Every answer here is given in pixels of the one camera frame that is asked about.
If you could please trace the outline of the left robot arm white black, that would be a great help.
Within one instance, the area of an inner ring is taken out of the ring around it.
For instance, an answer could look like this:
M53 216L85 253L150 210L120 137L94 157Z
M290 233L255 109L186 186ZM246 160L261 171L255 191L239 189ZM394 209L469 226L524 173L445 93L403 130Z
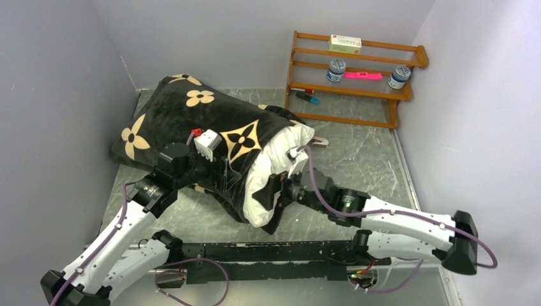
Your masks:
M229 281L215 259L197 254L194 247L166 230L153 234L139 250L125 252L136 237L177 200L184 187L208 180L221 187L230 173L229 161L207 147L170 143L150 173L123 185L123 203L103 232L61 271L49 270L40 285L49 305L110 305L116 297L149 270L161 266L181 274L179 265L208 262Z

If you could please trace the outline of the white green box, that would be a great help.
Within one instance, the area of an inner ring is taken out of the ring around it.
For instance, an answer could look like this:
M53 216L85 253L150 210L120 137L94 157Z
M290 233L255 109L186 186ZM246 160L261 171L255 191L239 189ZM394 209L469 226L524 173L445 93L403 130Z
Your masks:
M328 40L328 51L345 54L360 54L362 40L357 37L331 34Z

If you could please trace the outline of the black pillowcase with beige flowers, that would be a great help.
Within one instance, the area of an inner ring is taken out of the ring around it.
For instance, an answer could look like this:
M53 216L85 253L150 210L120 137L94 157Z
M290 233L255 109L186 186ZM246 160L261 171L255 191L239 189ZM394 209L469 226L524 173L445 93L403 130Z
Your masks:
M151 171L166 145L191 144L193 130L211 129L222 138L214 151L216 157L229 159L232 168L242 174L242 185L225 194L220 193L219 187L212 187L208 180L191 188L210 194L232 219L249 224L242 212L249 168L278 131L299 123L307 125L283 107L251 104L189 75L167 76L114 141L110 155L116 163ZM270 222L261 229L273 234L282 214L283 208L274 210Z

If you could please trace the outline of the white pillow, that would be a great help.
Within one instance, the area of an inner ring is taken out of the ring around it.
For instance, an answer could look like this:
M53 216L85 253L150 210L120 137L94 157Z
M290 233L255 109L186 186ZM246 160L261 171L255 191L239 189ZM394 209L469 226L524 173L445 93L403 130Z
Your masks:
M269 175L289 170L292 162L286 153L293 147L307 145L315 135L315 129L305 124L287 126L278 131L258 153L249 168L245 181L244 204L242 212L250 225L261 228L267 225L274 214L276 203L270 208L253 198L253 193L265 186Z

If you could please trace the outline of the blue white jar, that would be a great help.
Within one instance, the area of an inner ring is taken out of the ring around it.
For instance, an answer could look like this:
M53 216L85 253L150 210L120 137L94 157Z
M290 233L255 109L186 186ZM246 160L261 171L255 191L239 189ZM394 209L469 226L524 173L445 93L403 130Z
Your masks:
M327 70L327 80L330 82L340 82L346 71L346 63L342 59L333 59L329 63Z
M402 89L405 83L411 77L411 69L405 65L396 66L389 76L387 84L392 89Z

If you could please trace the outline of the pink highlighter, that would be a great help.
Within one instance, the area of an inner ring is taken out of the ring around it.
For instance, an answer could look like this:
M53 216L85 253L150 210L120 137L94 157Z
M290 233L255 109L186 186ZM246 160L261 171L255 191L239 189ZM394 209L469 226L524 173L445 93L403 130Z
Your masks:
M382 74L368 72L344 72L343 77L357 80L381 80Z

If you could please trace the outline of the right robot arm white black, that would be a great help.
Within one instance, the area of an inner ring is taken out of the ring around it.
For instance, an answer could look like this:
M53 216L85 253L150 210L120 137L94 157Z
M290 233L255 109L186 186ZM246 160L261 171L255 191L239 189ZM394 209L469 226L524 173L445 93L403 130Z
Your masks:
M322 172L287 172L251 180L246 197L277 210L292 202L327 214L333 223L356 227L351 246L354 262L407 258L438 262L462 275L477 273L478 231L471 214L428 214L401 207L365 192L339 187Z

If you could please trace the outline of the red white marker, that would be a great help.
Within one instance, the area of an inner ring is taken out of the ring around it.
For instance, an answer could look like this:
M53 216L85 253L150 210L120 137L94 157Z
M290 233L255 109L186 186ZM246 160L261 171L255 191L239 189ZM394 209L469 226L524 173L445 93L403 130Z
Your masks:
M297 92L305 92L307 94L313 94L315 92L313 89L301 89L301 88L296 88L296 87L291 87L290 90L297 91Z

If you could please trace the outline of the left blue white jar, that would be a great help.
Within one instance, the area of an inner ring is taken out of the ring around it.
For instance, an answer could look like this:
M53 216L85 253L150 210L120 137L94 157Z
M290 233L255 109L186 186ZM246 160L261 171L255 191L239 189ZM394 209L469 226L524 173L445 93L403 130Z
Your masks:
M327 70L327 80L330 82L340 82L346 71L346 63L342 59L333 59L329 63Z

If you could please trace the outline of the wooden shelf rack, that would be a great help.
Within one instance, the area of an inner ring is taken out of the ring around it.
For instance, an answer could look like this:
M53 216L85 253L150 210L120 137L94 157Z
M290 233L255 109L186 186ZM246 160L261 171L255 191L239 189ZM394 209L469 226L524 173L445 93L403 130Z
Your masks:
M389 76L396 66L405 65L413 70L424 69L429 64L427 52L422 45L402 45L380 41L362 41L360 54L345 54L328 51L329 35L311 34L295 31L288 63L285 108L303 119L339 122L395 129L398 126L397 106L400 101L408 101L413 96L410 78L402 89L388 86ZM342 77L340 82L330 82L326 74L333 59L346 63L345 72L381 73L381 80L357 80ZM297 91L291 87L313 89L309 94L320 100L316 104L295 96ZM359 96L383 102L384 121L361 119L357 107L352 106L354 117L337 116L339 105L332 98Z

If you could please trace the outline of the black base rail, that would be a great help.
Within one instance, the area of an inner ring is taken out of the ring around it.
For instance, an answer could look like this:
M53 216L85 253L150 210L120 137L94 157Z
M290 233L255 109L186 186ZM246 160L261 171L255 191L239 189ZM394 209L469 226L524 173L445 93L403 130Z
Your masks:
M188 284L206 284L226 279L344 281L356 269L390 264L390 258L372 259L348 240L185 243L157 269L180 270Z

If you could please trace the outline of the right blue white jar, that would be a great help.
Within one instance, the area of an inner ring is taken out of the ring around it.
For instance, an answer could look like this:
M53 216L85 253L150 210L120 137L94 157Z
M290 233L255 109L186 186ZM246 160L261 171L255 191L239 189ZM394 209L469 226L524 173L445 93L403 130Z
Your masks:
M411 69L405 65L396 66L389 76L387 84L392 89L402 89L405 83L411 77Z

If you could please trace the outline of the black blue marker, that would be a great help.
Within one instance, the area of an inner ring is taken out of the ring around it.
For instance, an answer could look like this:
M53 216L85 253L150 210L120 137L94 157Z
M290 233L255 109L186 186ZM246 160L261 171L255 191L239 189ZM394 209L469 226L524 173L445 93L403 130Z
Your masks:
M306 94L304 92L296 92L295 93L295 96L300 98L300 99L303 99L304 101L307 101L307 102L310 102L312 104L318 104L320 102L319 99L313 97L313 96L310 96L309 94Z

